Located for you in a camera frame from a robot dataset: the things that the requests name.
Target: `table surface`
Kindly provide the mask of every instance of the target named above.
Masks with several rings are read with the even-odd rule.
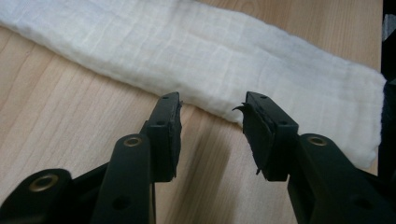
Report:
[[[381,0],[205,0],[245,12],[351,61],[380,68]],[[157,96],[0,27],[0,202],[28,175],[77,177],[138,133]],[[296,223],[287,183],[255,175],[236,124],[184,105],[177,178],[157,184],[158,223]]]

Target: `folded towel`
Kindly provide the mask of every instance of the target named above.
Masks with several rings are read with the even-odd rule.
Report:
[[[247,91],[359,167],[380,142],[384,78],[243,13],[176,0],[0,0],[0,24],[91,70],[241,123]]]

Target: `wooden table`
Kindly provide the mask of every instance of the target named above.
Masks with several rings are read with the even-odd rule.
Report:
[[[274,24],[335,55],[380,68],[381,0],[207,0]],[[0,28],[0,202],[26,176],[79,176],[138,133],[158,99],[96,75]],[[158,223],[296,223],[286,183],[255,176],[240,127],[182,108],[177,178],[157,185]]]

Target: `white towel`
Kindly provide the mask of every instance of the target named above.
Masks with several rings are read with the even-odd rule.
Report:
[[[0,0],[0,24],[116,80],[230,121],[247,91],[358,167],[380,142],[384,78],[243,13],[175,0]]]

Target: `screw hole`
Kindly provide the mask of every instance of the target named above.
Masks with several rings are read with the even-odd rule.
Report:
[[[142,143],[142,139],[138,137],[130,137],[124,141],[124,145],[127,147],[136,147]]]
[[[124,210],[131,205],[131,199],[128,196],[120,196],[113,201],[113,208],[116,210]]]
[[[320,147],[324,147],[324,146],[327,145],[327,142],[324,139],[320,138],[320,137],[311,136],[311,137],[308,137],[308,141],[311,144],[316,145],[316,146],[320,146]]]
[[[46,189],[50,189],[58,182],[59,176],[48,174],[37,178],[32,184],[29,185],[29,190],[32,192],[40,192]]]

